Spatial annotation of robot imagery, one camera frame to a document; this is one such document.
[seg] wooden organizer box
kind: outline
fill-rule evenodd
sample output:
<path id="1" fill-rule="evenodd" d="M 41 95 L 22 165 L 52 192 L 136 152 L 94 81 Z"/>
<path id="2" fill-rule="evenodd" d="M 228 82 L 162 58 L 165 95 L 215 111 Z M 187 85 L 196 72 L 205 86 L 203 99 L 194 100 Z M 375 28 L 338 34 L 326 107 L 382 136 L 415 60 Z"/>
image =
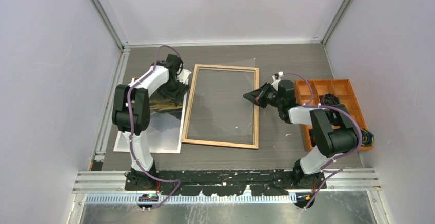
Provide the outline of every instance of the wooden organizer box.
<path id="1" fill-rule="evenodd" d="M 340 103 L 344 104 L 349 111 L 349 114 L 357 121 L 358 126 L 367 129 L 357 98 L 353 92 L 352 85 L 348 79 L 314 79 L 308 81 L 313 90 L 313 101 L 307 105 L 317 105 L 320 103 L 320 97 L 332 93 L 340 99 Z M 294 83 L 296 100 L 298 104 L 303 104 L 310 101 L 310 89 L 303 80 L 297 80 Z M 315 143 L 310 139 L 310 131 L 312 126 L 301 125 L 302 135 L 304 136 L 304 146 L 306 151 L 311 151 Z M 369 151 L 373 149 L 371 146 L 361 146 L 358 151 Z"/>

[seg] gray table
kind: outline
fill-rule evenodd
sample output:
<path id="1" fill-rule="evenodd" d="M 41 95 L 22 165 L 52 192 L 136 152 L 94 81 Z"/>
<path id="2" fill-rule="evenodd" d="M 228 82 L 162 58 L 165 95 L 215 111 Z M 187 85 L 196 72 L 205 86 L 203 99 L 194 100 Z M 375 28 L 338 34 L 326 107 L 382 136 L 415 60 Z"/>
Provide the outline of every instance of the gray table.
<path id="1" fill-rule="evenodd" d="M 186 69 L 195 64 L 228 64 L 253 60 L 260 69 L 260 86 L 271 82 L 278 71 L 299 73 L 310 79 L 332 78 L 331 69 L 321 44 L 188 46 L 177 47 Z M 154 61 L 156 48 L 133 48 L 127 62 L 123 83 L 144 74 Z M 159 60 L 165 60 L 169 49 L 162 49 Z M 299 125 L 289 125 L 278 117 L 274 107 L 260 109 L 259 149 L 223 148 L 182 144 L 180 154 L 153 154 L 160 170 L 277 169 L 293 167 L 305 156 Z M 129 170 L 129 153 L 113 152 L 117 129 L 112 126 L 103 170 Z M 334 168 L 360 168 L 354 154 L 332 165 Z"/>

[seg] wall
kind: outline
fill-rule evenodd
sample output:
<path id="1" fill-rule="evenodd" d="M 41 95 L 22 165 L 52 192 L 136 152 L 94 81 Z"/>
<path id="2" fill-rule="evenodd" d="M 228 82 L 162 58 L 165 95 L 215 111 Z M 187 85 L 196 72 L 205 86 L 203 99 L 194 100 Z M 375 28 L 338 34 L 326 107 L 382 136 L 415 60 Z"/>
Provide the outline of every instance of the wall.
<path id="1" fill-rule="evenodd" d="M 0 0 L 1 223 L 65 223 L 118 49 L 90 0 Z"/>
<path id="2" fill-rule="evenodd" d="M 343 0 L 101 1 L 137 45 L 321 40 Z"/>
<path id="3" fill-rule="evenodd" d="M 376 147 L 374 166 L 397 223 L 433 223 L 435 0 L 354 0 L 327 44 L 349 78 Z"/>

